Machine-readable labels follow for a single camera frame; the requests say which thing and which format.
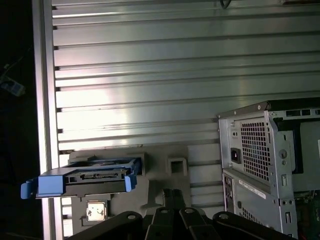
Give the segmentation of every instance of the screw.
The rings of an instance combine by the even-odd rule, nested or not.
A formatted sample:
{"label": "screw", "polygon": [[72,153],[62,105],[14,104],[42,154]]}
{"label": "screw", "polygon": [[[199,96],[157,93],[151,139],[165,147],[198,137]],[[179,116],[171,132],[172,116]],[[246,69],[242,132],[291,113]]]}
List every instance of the screw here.
{"label": "screw", "polygon": [[187,208],[186,210],[184,210],[187,214],[192,214],[194,212],[193,209],[191,208]]}
{"label": "screw", "polygon": [[280,156],[280,158],[285,159],[286,157],[288,157],[288,152],[284,149],[281,149],[279,151],[279,156]]}
{"label": "screw", "polygon": [[219,218],[221,218],[221,219],[228,219],[229,217],[228,217],[227,214],[222,213],[222,214],[219,215]]}

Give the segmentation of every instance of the black cable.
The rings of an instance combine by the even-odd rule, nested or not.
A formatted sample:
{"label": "black cable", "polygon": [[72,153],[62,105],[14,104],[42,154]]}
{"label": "black cable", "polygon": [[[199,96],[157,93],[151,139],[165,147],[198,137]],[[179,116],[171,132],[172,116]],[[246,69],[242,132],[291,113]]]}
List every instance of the black cable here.
{"label": "black cable", "polygon": [[232,0],[227,0],[227,2],[224,3],[224,0],[220,0],[220,4],[221,4],[222,9],[227,9],[227,7],[229,7],[231,1]]}

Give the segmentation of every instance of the blue drive tray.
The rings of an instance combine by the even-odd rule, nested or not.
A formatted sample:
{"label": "blue drive tray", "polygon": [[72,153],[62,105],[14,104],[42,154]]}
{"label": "blue drive tray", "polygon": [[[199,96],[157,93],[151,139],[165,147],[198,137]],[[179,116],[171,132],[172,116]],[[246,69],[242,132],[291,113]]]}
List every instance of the blue drive tray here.
{"label": "blue drive tray", "polygon": [[130,192],[141,174],[141,158],[75,158],[64,167],[49,170],[21,185],[21,198],[50,198]]}

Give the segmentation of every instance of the circuit board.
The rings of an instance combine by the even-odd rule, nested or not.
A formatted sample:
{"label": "circuit board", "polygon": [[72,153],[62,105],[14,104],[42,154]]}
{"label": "circuit board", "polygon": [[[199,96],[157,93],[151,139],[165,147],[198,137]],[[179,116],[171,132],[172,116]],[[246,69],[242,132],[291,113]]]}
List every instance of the circuit board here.
{"label": "circuit board", "polygon": [[295,202],[299,239],[320,240],[320,191],[312,191]]}

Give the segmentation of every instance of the square hole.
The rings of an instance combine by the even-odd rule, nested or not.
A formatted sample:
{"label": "square hole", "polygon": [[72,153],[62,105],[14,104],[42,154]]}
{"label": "square hole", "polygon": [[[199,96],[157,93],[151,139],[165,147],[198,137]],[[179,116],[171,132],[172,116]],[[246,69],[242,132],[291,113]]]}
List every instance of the square hole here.
{"label": "square hole", "polygon": [[171,172],[173,174],[184,172],[184,162],[183,161],[172,161],[171,162]]}

